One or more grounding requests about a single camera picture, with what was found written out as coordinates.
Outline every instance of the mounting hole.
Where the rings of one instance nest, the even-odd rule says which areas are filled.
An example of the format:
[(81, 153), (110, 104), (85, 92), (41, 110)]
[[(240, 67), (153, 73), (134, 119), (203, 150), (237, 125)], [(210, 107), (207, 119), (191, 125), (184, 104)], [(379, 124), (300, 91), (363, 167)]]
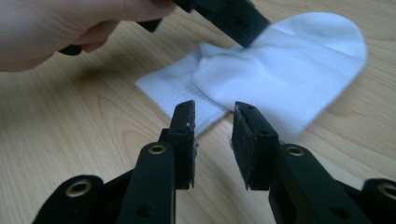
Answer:
[(91, 187), (92, 183), (88, 179), (78, 180), (67, 188), (66, 195), (70, 198), (76, 198), (90, 191)]
[(148, 152), (151, 153), (151, 154), (161, 154), (161, 153), (165, 152), (165, 147), (163, 147), (163, 146), (154, 146), (154, 147), (151, 147), (148, 150)]
[(383, 193), (385, 196), (396, 200), (396, 187), (388, 183), (381, 183), (378, 185), (378, 190)]
[(151, 203), (142, 203), (137, 208), (136, 213), (140, 217), (151, 217), (154, 213), (154, 205)]
[(341, 218), (341, 219), (349, 219), (350, 218), (350, 214), (348, 213), (347, 210), (345, 210), (344, 208), (341, 207), (331, 207), (330, 211), (337, 217)]
[(293, 156), (303, 156), (304, 155), (304, 152), (300, 148), (297, 148), (297, 147), (288, 147), (288, 152), (290, 153), (290, 155), (293, 155)]

